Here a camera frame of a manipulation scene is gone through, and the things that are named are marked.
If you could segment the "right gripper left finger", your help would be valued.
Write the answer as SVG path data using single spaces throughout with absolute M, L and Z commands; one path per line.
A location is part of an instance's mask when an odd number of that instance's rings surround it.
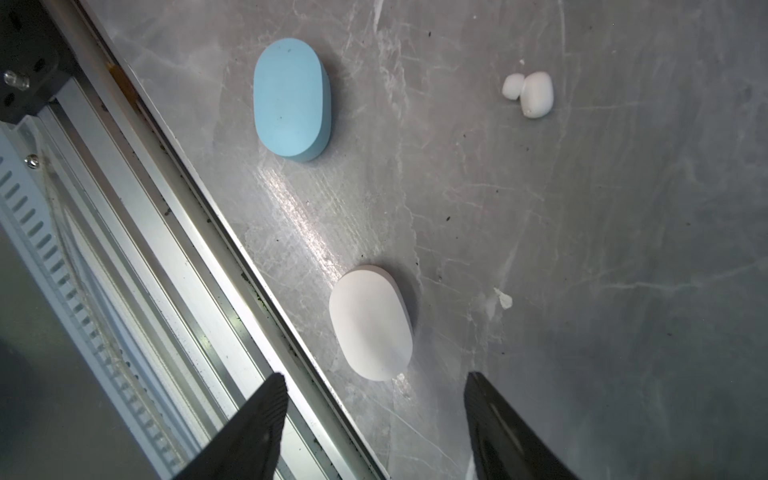
M 272 479 L 289 406 L 285 378 L 271 374 L 178 479 Z

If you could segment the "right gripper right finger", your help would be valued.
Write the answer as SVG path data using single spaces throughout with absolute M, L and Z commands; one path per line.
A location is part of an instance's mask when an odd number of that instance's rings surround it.
M 482 373 L 468 374 L 463 398 L 476 478 L 577 479 Z

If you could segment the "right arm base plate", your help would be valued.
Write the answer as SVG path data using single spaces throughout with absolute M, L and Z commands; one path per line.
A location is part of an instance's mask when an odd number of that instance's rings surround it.
M 75 57 L 40 1 L 1 3 L 3 122 L 37 115 L 75 73 Z

